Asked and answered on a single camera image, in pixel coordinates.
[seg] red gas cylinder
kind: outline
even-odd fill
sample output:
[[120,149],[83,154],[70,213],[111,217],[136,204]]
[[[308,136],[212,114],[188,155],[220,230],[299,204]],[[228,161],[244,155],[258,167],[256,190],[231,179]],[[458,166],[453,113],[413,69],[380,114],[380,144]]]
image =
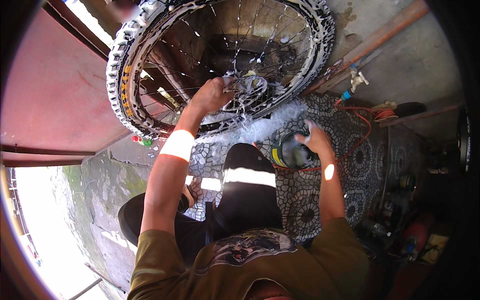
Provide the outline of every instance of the red gas cylinder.
[[430,227],[432,227],[434,221],[435,219],[432,214],[420,215],[407,230],[405,230],[403,239],[407,240],[410,236],[417,238],[415,248],[420,252],[428,241]]

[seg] leg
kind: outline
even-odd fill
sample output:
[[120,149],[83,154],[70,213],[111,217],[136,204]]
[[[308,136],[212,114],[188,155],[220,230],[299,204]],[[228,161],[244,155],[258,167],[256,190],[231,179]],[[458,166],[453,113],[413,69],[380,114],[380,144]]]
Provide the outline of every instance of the leg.
[[[248,169],[250,178],[265,178],[265,172],[275,174],[272,163],[250,144],[236,144],[229,150],[224,164],[228,169]],[[282,213],[276,204],[276,188],[265,184],[225,182],[223,195],[214,215],[220,214],[225,224],[223,235],[241,233],[252,228],[282,228]]]
[[[125,238],[138,246],[140,226],[144,213],[145,193],[125,203],[119,211],[120,229]],[[177,212],[175,216],[175,239],[186,267],[190,267],[201,248],[205,246],[205,223]]]

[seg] plastic bottle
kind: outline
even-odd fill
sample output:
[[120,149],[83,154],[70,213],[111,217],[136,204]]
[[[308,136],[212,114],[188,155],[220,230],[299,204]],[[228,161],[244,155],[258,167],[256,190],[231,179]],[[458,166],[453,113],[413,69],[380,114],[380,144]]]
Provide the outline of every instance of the plastic bottle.
[[140,136],[132,136],[132,141],[139,143],[142,146],[150,146],[152,144],[152,140],[150,139],[142,139]]

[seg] man's right arm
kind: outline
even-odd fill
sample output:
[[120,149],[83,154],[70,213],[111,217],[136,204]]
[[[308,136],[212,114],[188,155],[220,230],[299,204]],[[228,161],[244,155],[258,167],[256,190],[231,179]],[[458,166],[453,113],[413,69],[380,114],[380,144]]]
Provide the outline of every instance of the man's right arm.
[[345,217],[345,204],[336,169],[335,152],[330,145],[330,139],[325,131],[314,122],[305,120],[305,123],[308,125],[310,135],[305,137],[297,134],[295,139],[317,153],[322,165],[319,209],[323,227],[332,219]]
[[310,136],[297,135],[295,138],[317,153],[322,164],[319,203],[322,231],[308,252],[329,274],[341,297],[355,299],[362,292],[368,273],[367,256],[345,219],[342,187],[330,139],[317,124],[305,122]]

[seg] man's left arm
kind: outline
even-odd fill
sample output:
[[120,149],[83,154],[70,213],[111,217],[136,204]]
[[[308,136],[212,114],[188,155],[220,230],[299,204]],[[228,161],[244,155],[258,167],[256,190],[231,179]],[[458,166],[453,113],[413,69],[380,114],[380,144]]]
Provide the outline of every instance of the man's left arm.
[[156,229],[175,236],[175,214],[188,172],[194,137],[204,116],[217,111],[232,99],[233,93],[223,93],[229,82],[229,78],[222,77],[208,80],[183,110],[148,178],[140,233]]
[[229,78],[208,80],[183,110],[175,130],[165,142],[148,178],[138,251],[128,299],[169,293],[185,272],[175,240],[175,215],[188,172],[194,136],[203,117],[228,103],[223,93]]

